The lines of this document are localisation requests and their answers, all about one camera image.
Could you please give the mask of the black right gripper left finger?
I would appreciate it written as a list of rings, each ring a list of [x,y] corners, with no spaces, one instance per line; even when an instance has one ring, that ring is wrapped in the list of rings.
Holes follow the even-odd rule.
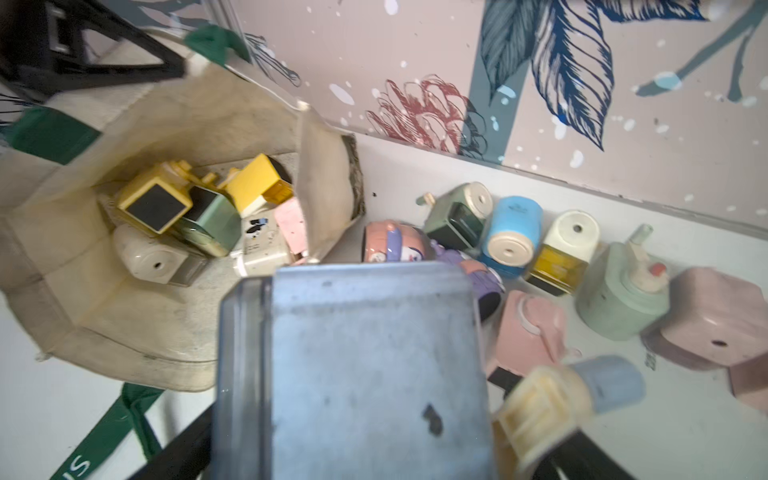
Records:
[[[214,404],[130,480],[197,479],[211,464]]]

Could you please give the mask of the bright yellow sharpener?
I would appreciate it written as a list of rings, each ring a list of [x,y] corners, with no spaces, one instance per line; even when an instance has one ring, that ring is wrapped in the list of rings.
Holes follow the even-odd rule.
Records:
[[[231,168],[218,184],[242,218],[262,207],[280,205],[293,197],[291,177],[281,164],[260,154],[242,169]]]

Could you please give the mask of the pink sharpener in bag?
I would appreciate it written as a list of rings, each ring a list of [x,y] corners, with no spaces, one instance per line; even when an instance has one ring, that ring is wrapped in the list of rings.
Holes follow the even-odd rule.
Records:
[[[306,222],[299,200],[292,197],[280,204],[275,209],[274,216],[277,227],[294,257],[294,264],[305,263],[308,255],[308,240]]]

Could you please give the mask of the grey blue sharpener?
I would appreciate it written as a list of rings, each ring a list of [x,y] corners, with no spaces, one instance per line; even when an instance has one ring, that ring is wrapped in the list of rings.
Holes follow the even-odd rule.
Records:
[[[216,479],[528,479],[645,395],[607,355],[537,368],[491,410],[472,287],[439,262],[244,279],[221,302],[218,355]]]

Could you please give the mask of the green sharpener in bag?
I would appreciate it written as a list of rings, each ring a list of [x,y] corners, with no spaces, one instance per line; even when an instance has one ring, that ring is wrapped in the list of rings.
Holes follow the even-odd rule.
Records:
[[[192,207],[172,226],[181,240],[212,257],[226,257],[241,237],[241,216],[223,194],[193,185]]]

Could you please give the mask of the purple sharpener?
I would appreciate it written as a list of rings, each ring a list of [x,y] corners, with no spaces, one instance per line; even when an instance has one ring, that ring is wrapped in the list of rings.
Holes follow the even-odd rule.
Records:
[[[438,261],[458,266],[469,278],[481,322],[490,319],[502,304],[505,287],[495,270],[459,250],[448,249],[432,239],[430,245]]]

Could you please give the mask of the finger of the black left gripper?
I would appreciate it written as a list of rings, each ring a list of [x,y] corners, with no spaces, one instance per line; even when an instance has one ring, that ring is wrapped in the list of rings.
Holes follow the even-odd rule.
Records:
[[[85,32],[125,40],[155,64],[96,64]],[[3,1],[1,83],[24,99],[64,91],[158,82],[185,75],[185,60],[98,1]]]

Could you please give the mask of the cream white sharpener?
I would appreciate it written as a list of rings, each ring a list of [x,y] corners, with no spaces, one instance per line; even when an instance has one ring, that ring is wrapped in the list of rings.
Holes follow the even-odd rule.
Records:
[[[113,245],[126,269],[138,280],[189,287],[208,258],[171,237],[150,237],[123,224],[113,231]]]

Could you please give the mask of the pale green sharpener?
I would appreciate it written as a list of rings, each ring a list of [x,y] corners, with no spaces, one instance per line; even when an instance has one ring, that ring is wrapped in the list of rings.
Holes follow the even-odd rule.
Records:
[[[651,225],[640,225],[625,242],[606,247],[587,269],[576,312],[604,338],[628,340],[670,309],[667,264],[644,248],[652,233]]]

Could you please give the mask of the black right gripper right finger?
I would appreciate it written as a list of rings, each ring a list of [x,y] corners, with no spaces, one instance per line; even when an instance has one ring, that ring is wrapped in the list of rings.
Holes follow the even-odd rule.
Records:
[[[636,403],[634,367],[536,367],[525,377],[497,367],[489,382],[505,391],[492,416],[501,479],[631,477],[583,429]]]

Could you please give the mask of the yellow black square sharpener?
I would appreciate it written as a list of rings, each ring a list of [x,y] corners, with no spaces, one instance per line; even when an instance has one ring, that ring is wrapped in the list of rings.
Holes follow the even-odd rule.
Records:
[[[217,179],[215,173],[195,175],[183,160],[161,162],[122,188],[116,206],[137,228],[162,234],[193,207],[191,188],[215,187]]]

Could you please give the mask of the pink square sharpener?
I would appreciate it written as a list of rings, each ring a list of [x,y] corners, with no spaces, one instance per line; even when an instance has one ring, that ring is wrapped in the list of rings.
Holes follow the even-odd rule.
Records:
[[[766,354],[729,369],[733,396],[743,404],[767,412],[768,357]]]

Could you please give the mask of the white speckled sharpener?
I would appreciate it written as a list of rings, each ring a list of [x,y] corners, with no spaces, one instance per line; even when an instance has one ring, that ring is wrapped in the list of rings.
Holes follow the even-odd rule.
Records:
[[[295,260],[277,225],[273,210],[263,210],[241,221],[242,237],[231,252],[234,270],[243,278],[272,275]]]

